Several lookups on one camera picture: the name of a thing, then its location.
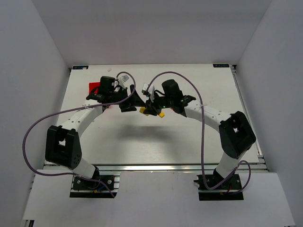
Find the yellow cube block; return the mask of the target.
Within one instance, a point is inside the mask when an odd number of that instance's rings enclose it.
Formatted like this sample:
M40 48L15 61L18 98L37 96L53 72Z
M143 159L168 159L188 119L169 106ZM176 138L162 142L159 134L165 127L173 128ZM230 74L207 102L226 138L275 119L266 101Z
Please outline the yellow cube block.
M165 114L163 113L163 112L161 112L160 114L159 114L159 117L160 118L163 118L165 116Z

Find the red plastic bin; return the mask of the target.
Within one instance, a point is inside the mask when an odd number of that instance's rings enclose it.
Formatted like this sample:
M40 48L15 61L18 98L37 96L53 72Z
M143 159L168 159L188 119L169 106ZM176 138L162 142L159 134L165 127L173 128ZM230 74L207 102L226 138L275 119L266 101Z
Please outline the red plastic bin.
M97 94L100 87L100 82L89 83L89 94Z

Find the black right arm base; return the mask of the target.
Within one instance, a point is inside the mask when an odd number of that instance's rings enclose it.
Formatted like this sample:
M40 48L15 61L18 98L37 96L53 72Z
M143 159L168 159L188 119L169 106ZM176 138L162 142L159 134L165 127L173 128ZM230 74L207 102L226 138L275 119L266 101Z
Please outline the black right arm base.
M202 175L197 175L193 181L198 186L200 201L243 201L243 192L237 192L242 188L240 176L234 174L230 179L213 190L205 187Z

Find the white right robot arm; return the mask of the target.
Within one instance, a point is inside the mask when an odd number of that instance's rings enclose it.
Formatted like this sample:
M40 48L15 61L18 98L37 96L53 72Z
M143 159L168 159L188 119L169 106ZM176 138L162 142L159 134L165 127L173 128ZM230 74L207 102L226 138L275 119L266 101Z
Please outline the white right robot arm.
M162 110L171 108L184 117L204 122L220 135L222 158L214 170L214 181L219 183L237 166L240 159L256 142L256 136L243 112L225 113L209 106L203 106L195 97L184 95L178 83L169 79L162 83L163 93L157 94L154 86L145 83L142 93L148 97L145 115L159 115Z

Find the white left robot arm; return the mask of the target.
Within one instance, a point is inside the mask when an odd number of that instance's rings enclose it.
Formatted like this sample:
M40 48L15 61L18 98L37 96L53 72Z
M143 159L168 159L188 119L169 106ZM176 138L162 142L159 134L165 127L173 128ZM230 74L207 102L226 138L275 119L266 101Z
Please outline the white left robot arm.
M135 90L135 84L125 84L132 79L131 74L120 72L116 77L102 76L98 87L93 88L81 109L58 126L47 130L45 159L63 166L75 175L97 180L98 168L82 156L80 138L94 120L111 105L118 105L122 112L136 111L144 106Z

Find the yellow long block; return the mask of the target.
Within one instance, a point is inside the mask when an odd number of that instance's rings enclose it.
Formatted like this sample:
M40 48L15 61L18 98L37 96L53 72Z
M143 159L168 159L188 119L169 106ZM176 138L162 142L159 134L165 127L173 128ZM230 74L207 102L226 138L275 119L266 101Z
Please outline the yellow long block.
M148 113L145 113L145 112L144 112L145 110L146 110L145 107L141 107L140 110L139 110L139 112L142 113L142 114L144 114L145 116L149 116Z

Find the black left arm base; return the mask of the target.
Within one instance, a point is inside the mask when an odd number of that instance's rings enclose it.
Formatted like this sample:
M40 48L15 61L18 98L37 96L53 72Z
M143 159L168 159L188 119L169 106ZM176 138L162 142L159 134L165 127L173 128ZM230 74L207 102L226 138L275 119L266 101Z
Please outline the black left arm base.
M70 198L87 198L87 199L113 199L111 193L116 196L119 189L120 173L118 172L101 172L99 180L107 188L98 182L90 182L80 177L73 177L70 190Z

